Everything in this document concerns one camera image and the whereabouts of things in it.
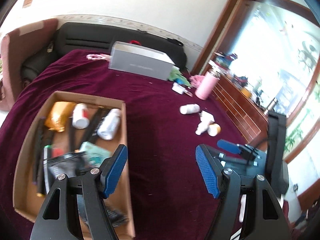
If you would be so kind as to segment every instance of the maroon bedspread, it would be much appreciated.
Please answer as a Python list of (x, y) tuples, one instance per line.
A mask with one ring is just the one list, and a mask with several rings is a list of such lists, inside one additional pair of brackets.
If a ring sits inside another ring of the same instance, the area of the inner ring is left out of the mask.
[[(19, 96), (0, 129), (0, 205), (24, 239), (33, 224), (12, 207), (12, 184), (25, 135), (45, 100), (56, 90), (124, 100), (127, 108), (130, 187), (137, 240), (202, 240), (219, 201), (206, 190), (195, 160), (196, 146), (223, 138), (244, 143), (219, 104), (179, 95), (172, 82), (108, 69), (74, 50), (51, 64)], [(216, 137), (195, 134), (197, 114), (179, 106), (197, 103), (215, 117)]]

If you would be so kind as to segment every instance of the open cardboard box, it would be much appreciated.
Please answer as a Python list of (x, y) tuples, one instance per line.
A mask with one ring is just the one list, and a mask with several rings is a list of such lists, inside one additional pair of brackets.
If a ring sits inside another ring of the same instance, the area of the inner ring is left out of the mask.
[[(69, 101), (87, 104), (89, 109), (89, 118), (93, 116), (98, 106), (121, 109), (121, 125), (114, 139), (111, 141), (104, 141), (99, 138), (96, 145), (103, 147), (110, 152), (114, 152), (119, 144), (127, 145), (126, 113), (125, 103), (123, 101), (63, 91), (54, 92), (41, 107), (29, 128), (20, 150), (16, 171), (14, 174), (13, 207), (17, 213), (33, 223), (36, 221), (37, 214), (44, 201), (44, 198), (36, 196), (37, 188), (32, 184), (34, 137), (39, 119), (43, 116), (46, 117), (49, 114), (53, 104), (57, 101)], [(76, 131), (76, 145), (79, 144), (83, 132), (84, 129)], [(55, 133), (53, 144), (59, 144), (59, 146), (63, 148), (65, 152), (67, 152), (68, 150), (66, 149), (68, 149), (68, 142), (68, 125), (66, 125), (66, 130), (64, 132)], [(126, 214), (129, 219), (126, 224), (115, 228), (119, 239), (132, 239), (135, 236), (135, 232), (131, 207), (128, 162), (122, 171), (115, 192), (110, 195), (107, 201), (112, 205), (112, 207)], [(91, 234), (88, 227), (81, 220), (80, 222), (84, 239), (91, 239)]]

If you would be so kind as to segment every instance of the gray box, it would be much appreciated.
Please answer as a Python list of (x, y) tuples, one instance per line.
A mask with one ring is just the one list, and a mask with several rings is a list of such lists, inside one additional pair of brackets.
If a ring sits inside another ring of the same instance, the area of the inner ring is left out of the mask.
[(111, 49), (110, 69), (167, 80), (174, 62), (164, 52), (116, 41)]

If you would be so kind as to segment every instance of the black headboard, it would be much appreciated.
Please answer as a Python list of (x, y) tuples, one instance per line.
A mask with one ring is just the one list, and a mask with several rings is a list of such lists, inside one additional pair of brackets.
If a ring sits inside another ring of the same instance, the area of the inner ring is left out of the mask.
[(73, 49), (93, 49), (101, 52), (111, 52), (115, 41), (138, 41), (142, 46), (166, 53), (181, 70), (186, 68), (187, 56), (183, 46), (150, 33), (121, 27), (72, 23), (68, 22), (57, 31), (54, 50), (63, 56)]

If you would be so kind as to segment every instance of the wallpaper border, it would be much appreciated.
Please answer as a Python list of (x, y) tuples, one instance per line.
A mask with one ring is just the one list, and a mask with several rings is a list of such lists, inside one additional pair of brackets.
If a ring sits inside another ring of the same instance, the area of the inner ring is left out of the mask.
[(202, 50), (202, 47), (199, 46), (198, 44), (192, 41), (189, 41), (179, 35), (176, 35), (174, 33), (168, 32), (166, 30), (163, 30), (148, 24), (127, 20), (123, 18), (102, 16), (102, 15), (90, 15), (90, 14), (57, 15), (57, 16), (54, 16), (54, 18), (57, 18), (59, 20), (59, 27), (65, 22), (75, 21), (75, 22), (96, 23), (96, 24), (102, 24), (102, 25), (114, 25), (119, 27), (125, 27), (128, 29), (134, 29), (134, 30), (139, 29), (163, 38), (177, 39), (178, 41), (181, 41), (185, 46), (195, 49), (196, 51), (201, 52)]

